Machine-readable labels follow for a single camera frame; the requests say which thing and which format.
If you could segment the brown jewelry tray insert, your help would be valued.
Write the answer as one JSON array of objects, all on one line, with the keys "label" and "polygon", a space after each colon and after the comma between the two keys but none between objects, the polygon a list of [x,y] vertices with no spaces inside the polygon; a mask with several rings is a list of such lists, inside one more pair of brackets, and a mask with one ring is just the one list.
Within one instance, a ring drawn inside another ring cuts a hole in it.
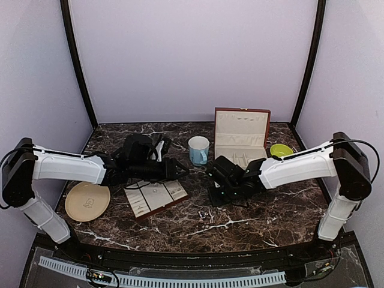
[{"label": "brown jewelry tray insert", "polygon": [[179,181],[150,183],[140,181],[124,188],[126,197],[137,221],[188,199],[188,194]]}]

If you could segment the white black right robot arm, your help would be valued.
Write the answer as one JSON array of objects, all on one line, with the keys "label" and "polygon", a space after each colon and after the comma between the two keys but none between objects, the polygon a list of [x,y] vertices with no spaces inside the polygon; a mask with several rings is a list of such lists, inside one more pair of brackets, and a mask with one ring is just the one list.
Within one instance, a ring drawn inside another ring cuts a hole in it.
[{"label": "white black right robot arm", "polygon": [[285,157],[253,160],[244,169],[222,155],[206,171],[217,183],[209,192],[235,200],[294,182],[336,177],[337,192],[319,223],[318,238],[306,248],[311,260],[319,260],[329,251],[328,241],[337,237],[356,207],[371,194],[374,178],[358,143],[337,132],[330,141],[315,148]]}]

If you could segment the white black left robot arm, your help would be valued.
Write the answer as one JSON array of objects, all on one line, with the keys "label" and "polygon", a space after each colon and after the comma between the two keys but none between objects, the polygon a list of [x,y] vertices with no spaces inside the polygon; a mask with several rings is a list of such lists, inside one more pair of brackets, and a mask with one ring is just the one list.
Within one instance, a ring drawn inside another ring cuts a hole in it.
[{"label": "white black left robot arm", "polygon": [[178,180],[189,174],[175,158],[167,157],[171,144],[167,137],[153,142],[149,136],[133,134],[111,154],[73,154],[33,144],[22,138],[1,160],[1,209],[17,208],[72,262],[85,256],[85,249],[73,237],[68,223],[32,187],[34,181],[61,180],[114,187],[139,179],[149,183]]}]

